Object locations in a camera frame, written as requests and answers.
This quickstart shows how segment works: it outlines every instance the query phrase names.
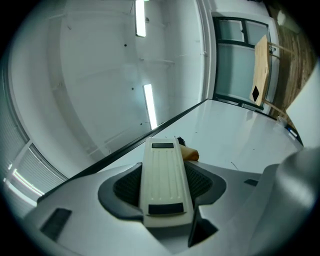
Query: black slot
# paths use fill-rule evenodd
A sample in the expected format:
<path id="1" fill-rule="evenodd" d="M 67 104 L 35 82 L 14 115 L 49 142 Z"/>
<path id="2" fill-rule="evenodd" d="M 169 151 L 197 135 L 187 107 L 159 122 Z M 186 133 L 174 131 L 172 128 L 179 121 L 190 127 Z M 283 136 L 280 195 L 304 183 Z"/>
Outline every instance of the black slot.
<path id="1" fill-rule="evenodd" d="M 173 149 L 173 143 L 152 143 L 153 149 Z"/>
<path id="2" fill-rule="evenodd" d="M 254 179 L 247 179 L 246 181 L 244 181 L 244 183 L 249 184 L 254 187 L 256 187 L 258 185 L 258 181 L 254 180 Z"/>
<path id="3" fill-rule="evenodd" d="M 180 214 L 184 212 L 184 204 L 171 203 L 171 204 L 149 204 L 149 214 L 162 215 L 162 214 Z"/>
<path id="4" fill-rule="evenodd" d="M 45 224 L 40 229 L 48 238 L 56 241 L 64 229 L 67 220 L 71 215 L 71 210 L 58 208 L 50 216 L 50 218 L 45 222 Z"/>

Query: glass panel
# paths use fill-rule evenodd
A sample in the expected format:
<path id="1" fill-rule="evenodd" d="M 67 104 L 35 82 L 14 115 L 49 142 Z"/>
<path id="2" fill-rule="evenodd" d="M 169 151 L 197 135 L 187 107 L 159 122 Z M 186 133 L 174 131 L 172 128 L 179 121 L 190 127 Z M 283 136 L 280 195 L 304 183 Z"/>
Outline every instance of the glass panel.
<path id="1" fill-rule="evenodd" d="M 18 126 L 15 123 L 5 95 L 5 87 L 3 80 L 3 63 L 0 65 L 0 178 L 3 180 L 8 172 L 8 167 L 13 163 L 26 142 L 20 135 Z"/>
<path id="2" fill-rule="evenodd" d="M 52 190 L 64 181 L 45 167 L 30 149 L 22 158 L 17 172 L 42 193 Z"/>
<path id="3" fill-rule="evenodd" d="M 219 44 L 216 93 L 248 101 L 255 69 L 255 50 Z"/>
<path id="4" fill-rule="evenodd" d="M 266 38 L 270 42 L 269 30 L 266 25 L 251 21 L 245 21 L 245 25 L 249 44 L 255 46 L 264 35 L 266 35 Z"/>
<path id="5" fill-rule="evenodd" d="M 221 39 L 244 42 L 244 35 L 241 32 L 242 24 L 239 20 L 219 20 Z"/>

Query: wooden board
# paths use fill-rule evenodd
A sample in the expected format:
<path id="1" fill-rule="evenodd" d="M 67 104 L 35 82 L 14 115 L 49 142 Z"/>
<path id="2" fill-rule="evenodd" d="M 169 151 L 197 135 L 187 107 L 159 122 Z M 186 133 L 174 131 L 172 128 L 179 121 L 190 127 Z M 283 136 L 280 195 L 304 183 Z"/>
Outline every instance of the wooden board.
<path id="1" fill-rule="evenodd" d="M 269 46 L 267 36 L 264 35 L 254 47 L 254 74 L 250 100 L 261 106 L 267 92 L 269 76 Z"/>

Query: small black object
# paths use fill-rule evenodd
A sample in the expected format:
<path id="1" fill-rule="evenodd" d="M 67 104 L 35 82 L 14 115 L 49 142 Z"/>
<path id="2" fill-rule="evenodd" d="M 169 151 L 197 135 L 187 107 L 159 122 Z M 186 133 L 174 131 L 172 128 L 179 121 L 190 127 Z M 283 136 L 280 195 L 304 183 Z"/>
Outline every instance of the small black object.
<path id="1" fill-rule="evenodd" d="M 254 179 L 247 179 L 244 183 L 256 187 L 258 185 L 258 181 Z"/>
<path id="2" fill-rule="evenodd" d="M 259 90 L 256 86 L 253 89 L 252 96 L 253 96 L 254 101 L 256 101 L 259 96 Z"/>
<path id="3" fill-rule="evenodd" d="M 149 214 L 181 214 L 184 212 L 184 204 L 182 202 L 170 204 L 149 204 Z"/>
<path id="4" fill-rule="evenodd" d="M 173 149 L 173 143 L 152 143 L 153 149 Z"/>
<path id="5" fill-rule="evenodd" d="M 71 213 L 71 210 L 57 208 L 42 226 L 41 232 L 53 241 L 57 241 Z"/>
<path id="6" fill-rule="evenodd" d="M 185 142 L 185 140 L 183 138 L 178 137 L 177 139 L 178 139 L 178 142 L 179 142 L 180 145 L 186 146 L 186 142 Z"/>

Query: wooden panel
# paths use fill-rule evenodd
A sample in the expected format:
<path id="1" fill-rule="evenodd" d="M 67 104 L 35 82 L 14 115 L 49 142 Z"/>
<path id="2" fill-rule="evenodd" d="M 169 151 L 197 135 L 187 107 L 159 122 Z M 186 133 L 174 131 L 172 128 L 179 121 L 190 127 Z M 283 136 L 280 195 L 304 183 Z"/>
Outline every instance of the wooden panel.
<path id="1" fill-rule="evenodd" d="M 262 100 L 265 98 L 266 90 L 267 90 L 267 82 L 269 75 L 269 54 L 268 54 L 268 39 L 267 36 L 264 35 L 261 40 L 254 47 L 254 75 L 253 75 L 253 85 L 250 93 L 250 100 L 252 100 L 255 104 L 260 106 L 262 104 Z M 254 100 L 253 93 L 255 88 L 257 88 L 259 95 Z"/>
<path id="2" fill-rule="evenodd" d="M 279 8 L 268 7 L 271 16 L 277 20 Z M 309 79 L 315 67 L 317 55 L 308 37 L 301 31 L 294 33 L 286 27 L 279 26 L 276 22 L 279 44 L 295 54 L 290 54 L 280 49 L 279 77 L 273 104 L 285 111 L 297 97 Z M 279 112 L 271 109 L 269 115 L 277 118 Z"/>

